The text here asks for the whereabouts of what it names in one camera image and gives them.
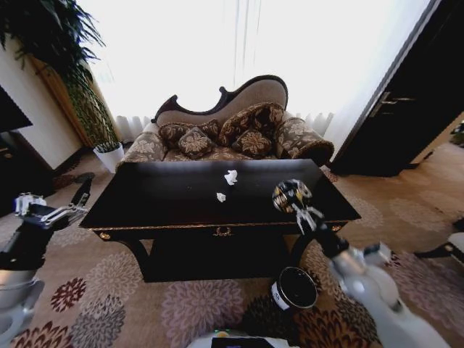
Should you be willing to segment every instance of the beige wall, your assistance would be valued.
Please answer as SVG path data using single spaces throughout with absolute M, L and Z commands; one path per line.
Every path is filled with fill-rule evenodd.
M 55 169 L 82 144 L 28 62 L 21 69 L 21 61 L 14 57 L 16 49 L 12 41 L 6 51 L 0 47 L 0 85 L 33 124 L 19 132 Z

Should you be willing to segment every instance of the sofa armrest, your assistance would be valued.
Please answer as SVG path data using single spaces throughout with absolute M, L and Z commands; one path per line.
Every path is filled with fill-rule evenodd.
M 290 117 L 278 126 L 275 146 L 277 158 L 309 158 L 319 167 L 326 164 L 334 154 L 334 145 L 299 117 Z
M 167 146 L 158 133 L 159 128 L 151 125 L 140 133 L 123 159 L 117 164 L 117 168 L 127 162 L 156 162 L 163 161 L 167 152 Z

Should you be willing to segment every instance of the door handle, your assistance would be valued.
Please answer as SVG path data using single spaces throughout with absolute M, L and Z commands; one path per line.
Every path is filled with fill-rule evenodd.
M 375 117 L 378 114 L 378 111 L 380 110 L 382 105 L 395 105 L 398 102 L 415 102 L 415 98 L 410 98 L 409 96 L 401 96 L 398 98 L 392 98 L 388 100 L 390 94 L 391 94 L 391 91 L 386 91 L 382 94 L 377 105 L 373 108 L 372 112 L 369 114 L 369 117 Z

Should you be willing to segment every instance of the sofa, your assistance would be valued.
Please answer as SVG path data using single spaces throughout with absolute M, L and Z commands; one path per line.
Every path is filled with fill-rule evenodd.
M 334 145 L 286 111 L 288 90 L 273 75 L 257 76 L 236 91 L 220 87 L 209 111 L 193 112 L 169 98 L 135 139 L 127 162 L 189 160 L 330 160 Z

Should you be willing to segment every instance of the paper scrap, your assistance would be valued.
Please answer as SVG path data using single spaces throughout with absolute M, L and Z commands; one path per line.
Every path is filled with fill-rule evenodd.
M 217 197 L 217 200 L 221 203 L 225 201 L 225 194 L 221 194 L 220 192 L 217 192 L 216 197 Z
M 224 175 L 224 178 L 227 180 L 229 185 L 235 185 L 237 182 L 237 171 L 236 170 L 228 170 L 229 174 Z

